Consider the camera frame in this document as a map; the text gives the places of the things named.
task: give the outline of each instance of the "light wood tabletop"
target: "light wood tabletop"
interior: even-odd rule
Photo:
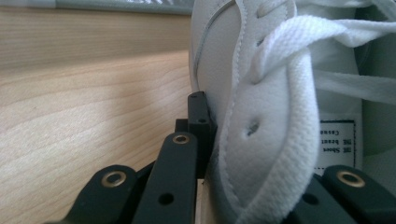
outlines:
[[[94,173],[154,161],[191,93],[190,17],[0,8],[0,223],[62,219]]]

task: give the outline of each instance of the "white shoe upper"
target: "white shoe upper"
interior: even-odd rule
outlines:
[[[337,111],[321,103],[329,94],[394,104],[382,100],[394,80],[377,96],[360,91],[373,83],[373,92],[384,80],[359,82],[359,76],[349,75],[357,74],[357,66],[353,50],[344,45],[356,47],[396,32],[396,24],[328,20],[353,17],[354,9],[326,4],[362,7],[370,1],[297,2],[195,1],[191,85],[205,91],[218,124],[205,178],[204,223],[277,223],[288,214],[317,162],[318,105],[320,112]],[[313,44],[321,39],[328,40]],[[342,86],[349,82],[357,84]],[[318,100],[315,87],[323,91]],[[360,113],[360,99],[341,99],[338,110]]]

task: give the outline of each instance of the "white shoelace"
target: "white shoelace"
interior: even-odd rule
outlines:
[[[327,7],[367,7],[374,4],[390,21],[396,21],[393,0],[297,0]],[[271,1],[258,9],[263,16],[285,0]],[[251,81],[259,83],[266,74],[279,67],[291,55],[321,39],[334,38],[355,48],[383,35],[396,33],[396,22],[331,21],[313,16],[297,16],[282,22],[259,46],[250,67]],[[396,78],[366,77],[314,70],[316,88],[334,91],[364,100],[396,105]]]

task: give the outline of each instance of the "gray object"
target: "gray object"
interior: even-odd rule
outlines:
[[[0,0],[8,7],[59,7],[190,15],[194,0]]]

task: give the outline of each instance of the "metal grommet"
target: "metal grommet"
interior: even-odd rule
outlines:
[[[366,185],[364,180],[349,171],[339,171],[337,173],[337,178],[346,185],[349,185],[353,188],[362,188]]]
[[[117,176],[116,179],[111,180],[110,177]],[[126,180],[126,174],[123,171],[112,171],[105,174],[102,178],[102,185],[106,188],[115,188],[121,185]]]
[[[176,144],[186,144],[190,142],[190,138],[187,135],[180,134],[180,135],[176,135],[173,138],[173,141]]]

